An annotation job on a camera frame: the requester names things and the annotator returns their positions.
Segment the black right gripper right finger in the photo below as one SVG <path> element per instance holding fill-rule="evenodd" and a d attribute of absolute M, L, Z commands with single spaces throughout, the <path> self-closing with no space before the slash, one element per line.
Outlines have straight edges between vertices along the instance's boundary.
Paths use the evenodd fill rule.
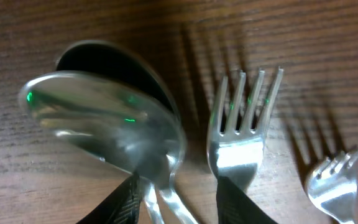
<path fill-rule="evenodd" d="M 216 203 L 219 224 L 277 224 L 228 177 L 218 177 Z"/>

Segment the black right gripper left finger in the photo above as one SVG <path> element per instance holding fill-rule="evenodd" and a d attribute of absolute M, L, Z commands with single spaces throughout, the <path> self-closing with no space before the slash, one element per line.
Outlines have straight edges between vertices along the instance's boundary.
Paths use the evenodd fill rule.
<path fill-rule="evenodd" d="M 136 224 L 140 203 L 139 176 L 133 174 L 77 224 Z"/>

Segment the steel fork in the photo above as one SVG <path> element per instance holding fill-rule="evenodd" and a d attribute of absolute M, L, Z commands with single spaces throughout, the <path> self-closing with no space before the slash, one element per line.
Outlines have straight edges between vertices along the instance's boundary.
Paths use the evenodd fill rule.
<path fill-rule="evenodd" d="M 228 77 L 223 76 L 219 84 L 208 125 L 208 164 L 215 177 L 229 178 L 242 191 L 249 188 L 262 164 L 267 130 L 283 74 L 284 69 L 278 68 L 254 128 L 252 123 L 265 71 L 259 70 L 250 97 L 247 99 L 246 111 L 239 129 L 236 126 L 246 84 L 246 73 L 242 70 L 239 72 L 239 81 L 229 107 L 224 130 L 221 128 Z"/>
<path fill-rule="evenodd" d="M 325 157 L 306 176 L 304 190 L 311 203 L 338 223 L 355 224 L 358 147 Z"/>

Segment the steel spoon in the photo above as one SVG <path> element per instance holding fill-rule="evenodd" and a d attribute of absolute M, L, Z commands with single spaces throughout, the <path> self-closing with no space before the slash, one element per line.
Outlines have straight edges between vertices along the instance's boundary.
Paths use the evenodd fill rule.
<path fill-rule="evenodd" d="M 117 44 L 82 40 L 69 46 L 56 64 L 57 70 L 79 70 L 119 80 L 158 100 L 178 119 L 180 112 L 158 73 L 140 56 Z M 140 198 L 152 223 L 163 223 L 154 184 L 139 178 Z"/>
<path fill-rule="evenodd" d="M 62 141 L 153 183 L 179 221 L 196 223 L 175 190 L 186 136 L 158 100 L 92 73 L 57 71 L 27 82 L 18 102 Z"/>

